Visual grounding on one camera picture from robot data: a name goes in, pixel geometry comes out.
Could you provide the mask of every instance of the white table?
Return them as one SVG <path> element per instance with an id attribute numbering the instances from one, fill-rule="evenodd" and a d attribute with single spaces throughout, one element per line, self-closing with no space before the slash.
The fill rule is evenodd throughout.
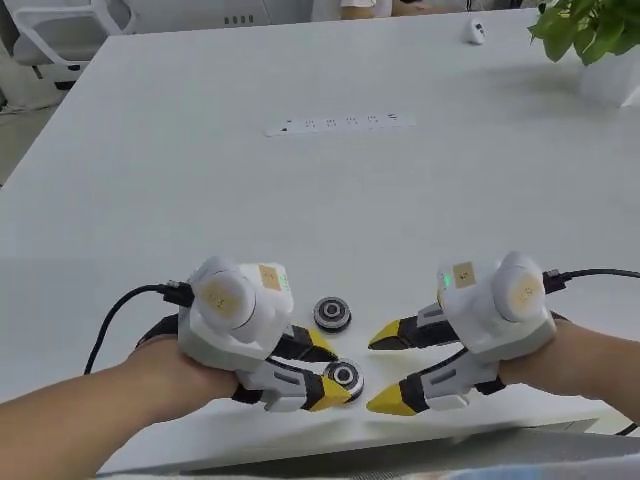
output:
<path id="1" fill-rule="evenodd" d="M 367 340 L 434 299 L 443 259 L 530 253 L 548 268 L 640 269 L 639 110 L 573 93 L 525 27 L 535 14 L 466 15 L 110 39 L 0 192 L 0 400 L 79 374 L 103 315 L 129 288 L 185 278 L 212 254 L 277 261 L 300 324 L 322 296 L 354 321 L 332 339 L 366 374 L 364 399 L 452 349 L 380 354 Z M 288 115 L 395 110 L 413 128 L 266 138 Z M 640 284 L 576 280 L 550 305 L 640 338 Z M 171 312 L 140 298 L 96 365 L 122 360 Z M 464 410 L 289 416 L 218 402 L 151 428 L 104 471 L 215 466 L 508 425 L 605 406 L 511 387 Z"/>

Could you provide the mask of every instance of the person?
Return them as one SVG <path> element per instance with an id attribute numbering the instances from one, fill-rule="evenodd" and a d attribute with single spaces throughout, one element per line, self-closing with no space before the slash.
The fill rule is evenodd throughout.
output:
<path id="1" fill-rule="evenodd" d="M 459 12 L 461 9 L 430 6 L 410 0 L 314 0 L 312 22 L 404 17 Z"/>
<path id="2" fill-rule="evenodd" d="M 556 395 L 604 400 L 639 422 L 640 343 L 568 321 L 560 320 L 557 326 L 555 338 L 543 348 L 503 362 L 501 380 Z M 230 397 L 237 385 L 233 373 L 203 367 L 182 355 L 174 337 L 156 337 L 118 366 L 0 405 L 0 478 L 91 477 L 145 427 Z M 636 461 L 640 470 L 640 460 Z M 445 478 L 543 478 L 497 475 Z"/>

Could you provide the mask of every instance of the black cable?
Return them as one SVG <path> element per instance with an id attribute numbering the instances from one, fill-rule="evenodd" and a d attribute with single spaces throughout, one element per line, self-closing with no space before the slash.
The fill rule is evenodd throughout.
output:
<path id="1" fill-rule="evenodd" d="M 575 272 L 564 272 L 561 274 L 565 281 L 578 277 L 591 277 L 593 275 L 615 275 L 617 277 L 640 278 L 640 273 L 631 270 L 618 270 L 617 268 L 590 268 L 588 270 L 576 270 Z"/>
<path id="2" fill-rule="evenodd" d="M 626 437 L 637 428 L 638 428 L 638 425 L 636 425 L 635 423 L 632 423 L 631 425 L 628 425 L 627 427 L 620 430 L 618 433 L 616 433 L 616 435 L 618 435 L 619 437 Z"/>
<path id="3" fill-rule="evenodd" d="M 102 325 L 100 326 L 100 330 L 98 331 L 98 337 L 96 338 L 96 343 L 91 349 L 91 353 L 89 354 L 89 360 L 87 360 L 87 365 L 84 367 L 84 374 L 89 375 L 91 370 L 93 369 L 93 364 L 96 361 L 96 357 L 98 356 L 98 352 L 100 351 L 100 347 L 102 347 L 102 343 L 104 342 L 104 337 L 107 334 L 107 329 L 115 317 L 118 310 L 122 308 L 122 306 L 131 300 L 133 297 L 140 295 L 145 292 L 157 292 L 166 294 L 168 287 L 166 285 L 143 285 L 142 287 L 134 288 L 129 293 L 123 295 L 123 297 L 116 302 L 116 304 L 111 307 L 107 316 L 104 317 L 102 321 Z"/>

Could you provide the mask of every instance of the metal bearing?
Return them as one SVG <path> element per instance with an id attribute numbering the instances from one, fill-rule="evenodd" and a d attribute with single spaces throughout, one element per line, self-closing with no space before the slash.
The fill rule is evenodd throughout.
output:
<path id="1" fill-rule="evenodd" d="M 347 302 L 338 297 L 325 297 L 313 308 L 313 320 L 327 333 L 338 333 L 351 323 Z"/>
<path id="2" fill-rule="evenodd" d="M 364 389 L 364 376 L 357 363 L 346 358 L 331 362 L 324 374 L 351 394 L 346 403 L 356 400 Z"/>

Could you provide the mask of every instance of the electrical outlet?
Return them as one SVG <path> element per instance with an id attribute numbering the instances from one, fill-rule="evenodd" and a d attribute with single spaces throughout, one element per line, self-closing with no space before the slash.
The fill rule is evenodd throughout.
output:
<path id="1" fill-rule="evenodd" d="M 416 118 L 408 113 L 383 113 L 368 115 L 344 115 L 332 117 L 310 117 L 287 119 L 276 126 L 265 129 L 267 137 L 299 135 L 304 133 L 370 130 L 377 128 L 412 127 Z"/>

